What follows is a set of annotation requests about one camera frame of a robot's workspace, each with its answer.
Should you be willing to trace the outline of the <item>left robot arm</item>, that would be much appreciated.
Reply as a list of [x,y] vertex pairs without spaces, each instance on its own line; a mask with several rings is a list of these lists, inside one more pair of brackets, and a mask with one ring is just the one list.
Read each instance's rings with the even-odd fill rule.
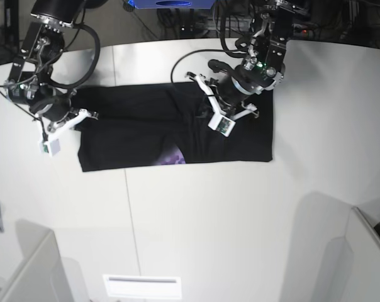
[[212,72],[224,74],[220,80],[205,79],[192,72],[186,74],[203,91],[212,112],[233,121],[249,114],[258,115],[257,108],[247,100],[273,90],[282,81],[294,21],[309,16],[306,1],[250,1],[249,29],[230,49],[226,43],[226,23],[240,5],[240,1],[228,1],[219,21],[220,52],[239,59],[240,63],[231,67],[220,60],[209,60]]

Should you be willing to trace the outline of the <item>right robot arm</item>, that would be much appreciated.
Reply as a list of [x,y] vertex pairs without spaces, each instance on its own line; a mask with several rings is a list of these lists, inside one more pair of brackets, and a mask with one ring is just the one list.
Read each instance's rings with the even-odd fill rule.
[[[74,109],[71,98],[95,71],[101,42],[96,31],[84,21],[88,9],[101,7],[104,1],[36,1],[22,46],[13,60],[0,94],[37,121],[45,133],[54,133],[69,122],[76,125],[95,113]],[[71,47],[65,42],[64,30],[85,31],[94,40],[94,55],[87,72],[71,84],[52,79],[53,65]]]

